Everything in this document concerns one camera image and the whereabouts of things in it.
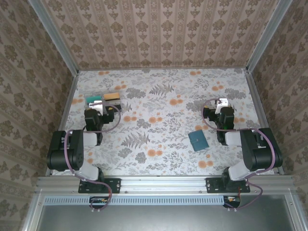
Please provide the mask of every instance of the orange flower pattern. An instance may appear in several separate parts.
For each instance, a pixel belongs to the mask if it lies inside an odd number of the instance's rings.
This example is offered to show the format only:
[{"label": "orange flower pattern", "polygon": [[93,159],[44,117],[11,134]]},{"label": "orange flower pattern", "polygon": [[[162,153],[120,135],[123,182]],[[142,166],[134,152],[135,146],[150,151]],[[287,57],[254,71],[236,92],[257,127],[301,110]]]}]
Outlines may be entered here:
[{"label": "orange flower pattern", "polygon": [[[201,105],[209,98],[228,97],[236,109],[235,128],[258,127],[245,81],[242,69],[103,71],[103,75],[81,71],[66,130],[84,126],[88,94],[117,89],[122,120],[103,136],[100,146],[85,147],[86,161],[106,175],[221,174],[242,158],[241,148],[218,144],[216,132],[201,119]],[[115,114],[103,129],[117,120]],[[188,133],[196,130],[204,133],[209,148],[193,151]]]}]

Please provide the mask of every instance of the gray panel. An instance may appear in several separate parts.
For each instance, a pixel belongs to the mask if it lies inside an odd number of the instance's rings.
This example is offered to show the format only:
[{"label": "gray panel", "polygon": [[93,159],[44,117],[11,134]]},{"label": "gray panel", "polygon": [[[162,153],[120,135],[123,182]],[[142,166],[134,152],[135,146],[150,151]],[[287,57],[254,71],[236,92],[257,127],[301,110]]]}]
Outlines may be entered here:
[{"label": "gray panel", "polygon": [[[253,196],[242,196],[243,203]],[[262,196],[237,212],[216,205],[45,206],[39,231],[293,231],[284,196]]]}]

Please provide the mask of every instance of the metal frame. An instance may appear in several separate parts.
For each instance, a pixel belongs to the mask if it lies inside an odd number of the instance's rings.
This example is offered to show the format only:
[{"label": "metal frame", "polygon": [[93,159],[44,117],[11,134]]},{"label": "metal frame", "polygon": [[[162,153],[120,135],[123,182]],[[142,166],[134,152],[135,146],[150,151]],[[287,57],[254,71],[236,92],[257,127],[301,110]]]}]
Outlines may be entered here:
[{"label": "metal frame", "polygon": [[76,88],[77,88],[78,79],[79,79],[79,76],[76,76],[76,77],[74,77],[74,79],[72,81],[71,89],[69,90],[69,94],[67,96],[65,108],[63,110],[61,122],[60,122],[60,125],[59,125],[59,130],[65,129],[69,110],[71,109],[73,97],[74,97],[74,94],[75,94],[75,91],[76,91]]},{"label": "metal frame", "polygon": [[[220,176],[106,176],[121,178],[121,192],[117,197],[128,196],[213,196],[225,193],[208,194],[205,179]],[[284,195],[296,231],[307,230],[305,216],[291,176],[259,175],[249,180],[263,189],[264,195]],[[73,176],[40,177],[29,208],[23,231],[35,231],[43,210],[46,196],[78,197],[79,180]],[[242,194],[258,195],[260,190],[251,186],[251,192]],[[107,194],[83,194],[90,196],[107,196]]]},{"label": "metal frame", "polygon": [[[44,206],[55,205],[90,205],[92,196],[45,196]],[[224,205],[223,196],[117,196],[114,195],[109,205]]]},{"label": "metal frame", "polygon": [[252,72],[258,63],[259,59],[261,58],[264,50],[266,49],[268,43],[270,42],[271,38],[273,37],[277,27],[279,26],[282,18],[284,17],[285,13],[289,9],[292,0],[282,0],[279,1],[277,7],[274,10],[271,18],[269,19],[268,24],[266,25],[263,34],[258,41],[258,44],[249,58],[247,63],[247,68],[249,72]]},{"label": "metal frame", "polygon": [[73,77],[78,74],[78,65],[75,63],[71,53],[65,43],[63,42],[60,34],[58,33],[56,27],[54,26],[51,18],[42,2],[39,0],[29,0],[31,6],[33,7],[35,13],[38,15],[39,20],[42,22],[44,28],[51,37],[54,45],[61,54],[64,62],[66,63],[68,69],[71,71]]},{"label": "metal frame", "polygon": [[[249,91],[250,91],[250,94],[251,94],[252,101],[253,101],[254,106],[255,106],[255,110],[256,110],[256,114],[257,114],[260,126],[262,128],[268,128],[269,123],[266,119],[265,112],[264,112],[264,109],[263,109],[263,106],[262,106],[262,103],[261,103],[261,100],[260,100],[260,97],[259,97],[259,94],[258,94],[258,91],[257,91],[257,87],[256,87],[256,84],[255,84],[254,78],[252,76],[252,73],[250,71],[246,71],[245,76],[246,76],[247,84],[248,84],[248,87],[249,87]],[[284,171],[283,171],[282,167],[278,168],[278,172],[279,172],[280,175],[284,175]]]},{"label": "metal frame", "polygon": [[187,70],[187,69],[245,69],[245,66],[164,66],[164,67],[123,67],[123,68],[90,68],[90,69],[79,69],[79,71],[123,71],[123,70]]}]

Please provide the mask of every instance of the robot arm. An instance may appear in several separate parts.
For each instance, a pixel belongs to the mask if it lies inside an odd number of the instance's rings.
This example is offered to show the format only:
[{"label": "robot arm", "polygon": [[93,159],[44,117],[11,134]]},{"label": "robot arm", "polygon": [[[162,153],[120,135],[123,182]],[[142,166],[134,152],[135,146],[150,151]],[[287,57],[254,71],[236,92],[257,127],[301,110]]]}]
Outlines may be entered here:
[{"label": "robot arm", "polygon": [[[55,131],[51,138],[47,154],[47,166],[49,169],[70,172],[64,157],[65,131]],[[95,133],[84,133],[83,130],[74,130],[68,140],[68,159],[73,170],[79,176],[89,180],[103,180],[103,173],[87,161],[84,161],[84,146],[95,146],[97,136]]]},{"label": "robot arm", "polygon": [[[239,187],[245,186],[247,177],[271,166],[272,152],[269,144],[259,133],[250,129],[234,130],[234,109],[229,106],[228,99],[222,98],[219,100],[216,109],[205,107],[203,116],[208,118],[209,121],[215,122],[219,129],[217,130],[217,139],[222,145],[242,147],[243,159],[239,163],[227,167],[222,173],[221,180],[214,180],[214,187],[227,192],[237,192]],[[259,131],[264,133],[273,146],[275,152],[273,167],[280,167],[282,165],[282,154],[271,129],[260,128]]]},{"label": "robot arm", "polygon": [[[260,128],[270,140],[275,151],[274,167],[282,165],[282,154],[270,128]],[[272,154],[269,144],[263,140],[259,133],[252,130],[240,130],[226,132],[227,145],[242,147],[243,160],[229,168],[229,176],[233,181],[244,180],[253,172],[267,169],[272,162]]]}]

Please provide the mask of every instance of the metal bracket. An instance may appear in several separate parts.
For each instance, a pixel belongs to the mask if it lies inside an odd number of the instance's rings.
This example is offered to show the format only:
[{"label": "metal bracket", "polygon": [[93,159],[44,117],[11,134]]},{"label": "metal bracket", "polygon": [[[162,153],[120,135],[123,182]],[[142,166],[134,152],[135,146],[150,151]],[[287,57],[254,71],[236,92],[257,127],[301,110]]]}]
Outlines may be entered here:
[{"label": "metal bracket", "polygon": [[[112,193],[118,194],[121,189],[121,178],[105,178],[104,183],[108,184]],[[80,181],[78,193],[108,193],[108,188],[101,184],[93,184],[87,181]]]},{"label": "metal bracket", "polygon": [[245,180],[242,181],[235,181],[236,187],[233,189],[226,190],[226,187],[224,186],[221,177],[211,177],[206,178],[206,190],[207,193],[238,193],[240,187],[241,193],[249,193],[250,188],[249,185],[246,185]]}]

